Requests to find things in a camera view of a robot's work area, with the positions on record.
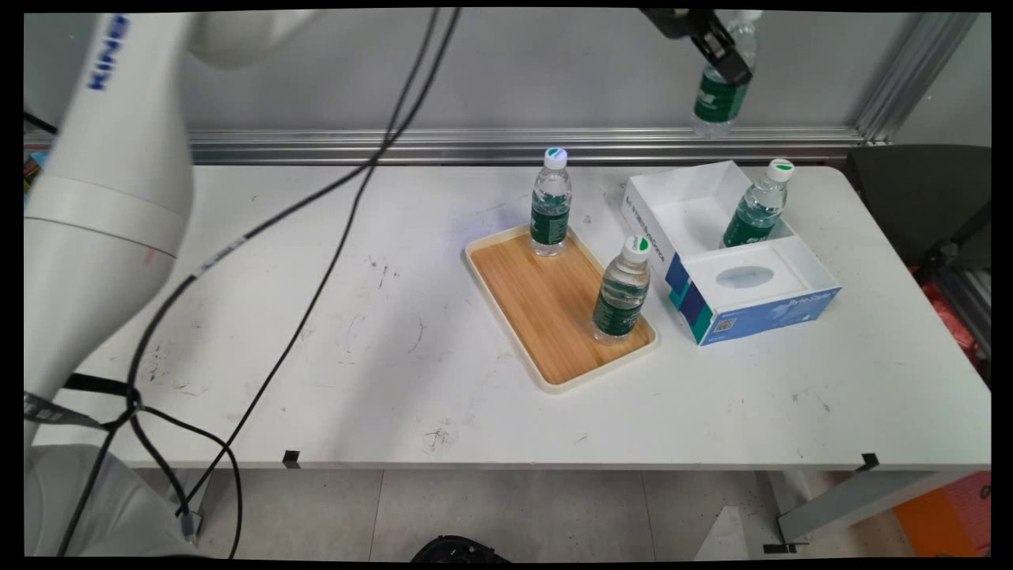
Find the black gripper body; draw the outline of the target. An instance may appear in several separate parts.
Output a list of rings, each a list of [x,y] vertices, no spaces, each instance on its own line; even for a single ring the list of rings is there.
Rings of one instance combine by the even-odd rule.
[[[671,40],[702,37],[711,29],[713,9],[638,8],[655,28]]]

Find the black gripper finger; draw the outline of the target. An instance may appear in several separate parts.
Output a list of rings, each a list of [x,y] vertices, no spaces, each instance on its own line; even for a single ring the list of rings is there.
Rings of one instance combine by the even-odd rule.
[[[752,81],[752,69],[715,12],[691,12],[690,26],[691,40],[724,82],[744,86]]]

